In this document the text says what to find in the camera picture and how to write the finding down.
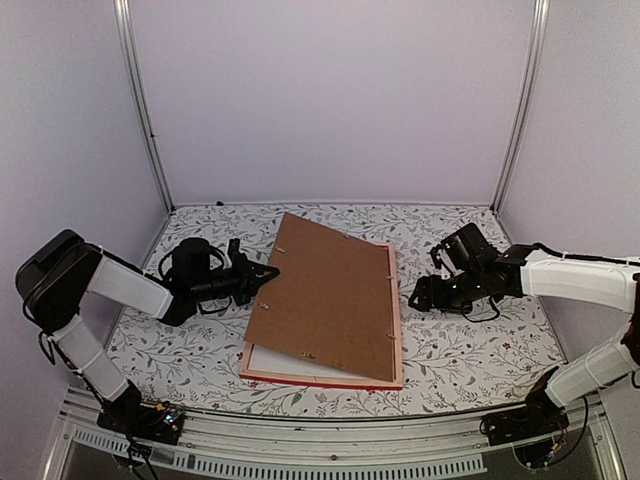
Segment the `cat photo print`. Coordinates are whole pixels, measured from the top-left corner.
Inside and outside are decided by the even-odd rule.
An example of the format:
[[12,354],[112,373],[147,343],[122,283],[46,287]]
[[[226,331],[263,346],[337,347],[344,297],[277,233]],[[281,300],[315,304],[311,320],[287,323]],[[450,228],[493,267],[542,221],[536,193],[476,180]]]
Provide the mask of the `cat photo print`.
[[256,371],[303,376],[338,377],[341,375],[340,370],[288,356],[257,345],[252,347],[248,368]]

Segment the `red wooden picture frame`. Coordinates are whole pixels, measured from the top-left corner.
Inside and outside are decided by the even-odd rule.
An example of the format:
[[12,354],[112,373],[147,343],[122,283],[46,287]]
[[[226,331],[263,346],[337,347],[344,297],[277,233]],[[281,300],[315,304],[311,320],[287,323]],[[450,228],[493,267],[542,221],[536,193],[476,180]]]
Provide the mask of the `red wooden picture frame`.
[[399,391],[404,387],[404,373],[402,366],[402,328],[401,314],[397,285],[397,269],[395,248],[391,243],[379,243],[377,247],[383,249],[389,261],[389,281],[391,287],[391,305],[392,305],[392,327],[389,338],[393,347],[393,380],[383,381],[355,375],[349,372],[341,371],[338,377],[326,376],[303,376],[294,374],[280,374],[250,370],[248,361],[251,355],[252,347],[255,344],[246,343],[241,359],[239,376],[245,380],[257,382],[270,382],[276,384],[318,387],[326,389],[349,389],[349,390],[366,390],[366,391]]

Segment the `brown cardboard backing board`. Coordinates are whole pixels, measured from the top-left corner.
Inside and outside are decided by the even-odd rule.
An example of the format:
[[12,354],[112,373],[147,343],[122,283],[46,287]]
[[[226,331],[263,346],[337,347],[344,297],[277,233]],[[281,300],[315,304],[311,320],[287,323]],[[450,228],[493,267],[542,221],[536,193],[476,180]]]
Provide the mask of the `brown cardboard backing board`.
[[389,261],[377,244],[282,218],[245,333],[252,343],[355,375],[393,380]]

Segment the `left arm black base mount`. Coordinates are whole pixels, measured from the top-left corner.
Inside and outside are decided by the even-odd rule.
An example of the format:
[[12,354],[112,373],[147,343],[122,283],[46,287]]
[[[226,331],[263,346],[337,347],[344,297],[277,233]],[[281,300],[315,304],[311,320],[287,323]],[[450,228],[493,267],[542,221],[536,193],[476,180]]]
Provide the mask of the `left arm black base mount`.
[[105,430],[176,446],[184,425],[184,411],[169,401],[142,402],[140,390],[130,381],[114,401],[102,400],[97,425]]

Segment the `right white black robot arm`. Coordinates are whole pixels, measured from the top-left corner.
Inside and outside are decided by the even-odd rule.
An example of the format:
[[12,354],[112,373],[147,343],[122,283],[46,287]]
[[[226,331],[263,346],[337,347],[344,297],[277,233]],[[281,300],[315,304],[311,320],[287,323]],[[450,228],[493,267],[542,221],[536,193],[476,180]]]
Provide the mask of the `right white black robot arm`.
[[417,311],[467,316],[482,299],[495,306],[505,297],[555,297],[630,314],[629,324],[612,339],[537,382],[517,415],[524,435],[539,435],[554,422],[556,409],[638,371],[637,260],[559,252],[541,243],[500,252],[474,223],[450,234],[430,255],[437,271],[420,277],[408,300]]

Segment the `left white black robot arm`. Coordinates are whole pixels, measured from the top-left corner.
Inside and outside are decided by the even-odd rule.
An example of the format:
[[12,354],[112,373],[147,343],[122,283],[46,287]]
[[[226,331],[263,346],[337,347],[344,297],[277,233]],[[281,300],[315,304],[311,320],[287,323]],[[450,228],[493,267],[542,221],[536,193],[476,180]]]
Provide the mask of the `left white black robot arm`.
[[148,412],[133,400],[138,390],[84,321],[86,298],[180,326],[203,313],[206,302],[247,304],[279,274],[278,268],[249,259],[239,239],[221,251],[203,238],[189,237],[162,258],[152,275],[65,229],[18,268],[15,287],[24,316],[99,398],[111,402],[111,419],[126,433],[138,434],[148,426]]

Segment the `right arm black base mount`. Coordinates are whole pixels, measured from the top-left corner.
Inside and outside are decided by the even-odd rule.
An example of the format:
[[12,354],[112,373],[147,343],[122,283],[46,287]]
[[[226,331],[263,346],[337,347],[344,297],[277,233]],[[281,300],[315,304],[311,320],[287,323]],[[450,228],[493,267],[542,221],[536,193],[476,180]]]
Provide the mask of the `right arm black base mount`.
[[526,396],[523,407],[483,416],[479,430],[495,446],[561,431],[568,426],[564,408],[553,403],[540,387]]

